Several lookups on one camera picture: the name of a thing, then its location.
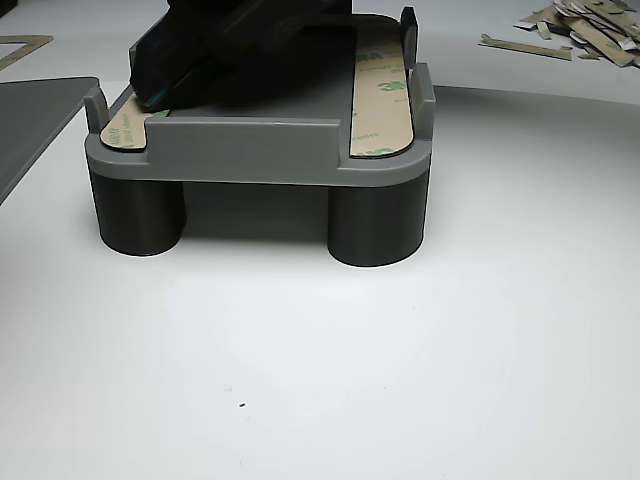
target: dark gray cylinder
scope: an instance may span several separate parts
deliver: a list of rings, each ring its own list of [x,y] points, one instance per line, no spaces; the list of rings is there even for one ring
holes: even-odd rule
[[[182,182],[115,180],[89,170],[100,236],[111,249],[138,257],[173,248],[187,221]]]
[[[422,244],[429,171],[381,188],[329,190],[329,251],[357,267],[399,262]]]

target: gray plastic plate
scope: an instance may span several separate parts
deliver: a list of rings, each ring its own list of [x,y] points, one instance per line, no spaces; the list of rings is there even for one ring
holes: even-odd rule
[[[0,204],[97,86],[97,78],[0,84]]]

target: white background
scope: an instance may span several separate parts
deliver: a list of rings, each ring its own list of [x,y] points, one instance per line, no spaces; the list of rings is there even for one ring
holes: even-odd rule
[[[420,57],[441,85],[640,103],[640,69],[476,46],[545,44],[510,26],[543,6],[416,4]],[[163,10],[24,2],[0,35],[56,40],[0,81],[113,100]],[[372,270],[327,253],[321,189],[191,188],[174,250],[111,252],[79,114],[0,207],[0,478],[639,478],[637,109],[438,96],[425,244]]]

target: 3d printed holder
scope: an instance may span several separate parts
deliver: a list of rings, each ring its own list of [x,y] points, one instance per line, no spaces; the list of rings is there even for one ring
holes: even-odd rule
[[[187,220],[183,182],[318,185],[330,187],[328,248],[336,259],[380,266],[413,254],[424,234],[435,113],[429,70],[416,63],[414,23],[405,9],[399,28],[415,140],[385,158],[350,157],[355,38],[343,15],[303,32],[277,61],[218,86],[211,103],[147,119],[142,151],[100,141],[131,89],[111,111],[93,89],[85,147],[103,241],[134,256],[171,249]]]

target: paper scrap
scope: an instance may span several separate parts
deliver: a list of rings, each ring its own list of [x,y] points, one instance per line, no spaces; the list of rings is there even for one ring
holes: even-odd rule
[[[356,50],[350,155],[393,155],[414,138],[400,33],[393,27],[363,27]]]
[[[613,3],[615,3],[616,5],[618,5],[620,8],[622,8],[623,10],[626,10],[627,12],[636,12],[637,10],[631,8],[624,0],[611,0]]]
[[[538,22],[538,33],[544,40],[551,40],[551,32],[547,22]]]
[[[131,95],[100,134],[100,140],[117,150],[143,150],[147,146],[144,121],[150,117],[166,117],[169,111],[145,113],[138,97]]]
[[[607,12],[612,15],[624,13],[623,8],[620,8],[615,3],[611,3],[611,2],[602,2],[600,5],[598,5],[598,8],[600,8],[603,12]]]
[[[579,43],[580,45],[588,45],[589,42],[587,42],[584,38],[582,38],[580,35],[578,35],[576,32],[571,32],[569,34],[569,36],[576,42]]]
[[[604,33],[593,28],[585,20],[571,18],[567,19],[567,23],[574,32],[578,33],[619,67],[624,67],[633,62],[633,55],[622,50],[617,43]]]
[[[620,48],[622,48],[625,52],[631,50],[638,50],[638,45],[633,41],[632,38],[629,38],[621,33],[618,33],[614,30],[605,29],[603,32],[608,36],[613,38]]]
[[[583,60],[600,60],[602,55],[595,48],[585,47],[587,53],[583,55],[578,55],[579,58]]]
[[[619,28],[622,32],[629,34],[631,37],[637,38],[640,40],[640,32],[635,29],[630,28],[632,25],[635,25],[635,20],[629,17],[626,13],[621,15],[612,15],[603,11],[600,8],[600,5],[594,5],[593,3],[585,2],[584,6],[591,10],[593,13],[598,15],[600,18],[604,20],[608,20],[609,23],[612,23],[617,28]]]
[[[537,47],[535,45],[526,45],[524,43],[496,40],[485,33],[482,34],[482,41],[480,41],[478,45],[571,61],[571,47],[560,47],[559,50],[555,50],[553,48]]]
[[[8,35],[0,36],[0,45],[24,45],[9,55],[0,58],[0,71],[13,65],[18,60],[32,54],[36,50],[44,47],[53,41],[53,37],[48,35]]]

